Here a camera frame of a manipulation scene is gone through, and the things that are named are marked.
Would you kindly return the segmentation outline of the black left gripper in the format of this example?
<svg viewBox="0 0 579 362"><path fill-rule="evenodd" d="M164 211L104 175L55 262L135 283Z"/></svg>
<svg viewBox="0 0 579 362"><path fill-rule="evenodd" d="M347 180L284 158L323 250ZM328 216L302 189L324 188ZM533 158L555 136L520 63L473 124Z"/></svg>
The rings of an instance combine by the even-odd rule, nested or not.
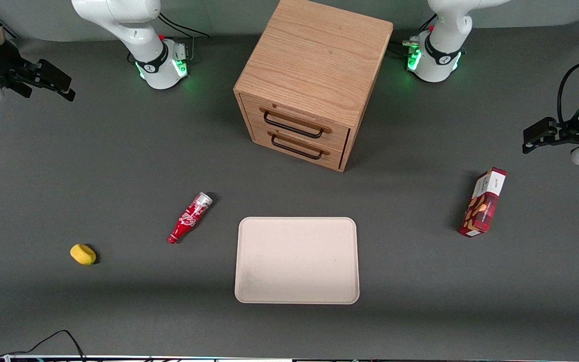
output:
<svg viewBox="0 0 579 362"><path fill-rule="evenodd" d="M579 146L579 119L556 121L553 117L545 117L523 131L523 154L531 153L538 147L563 144Z"/></svg>

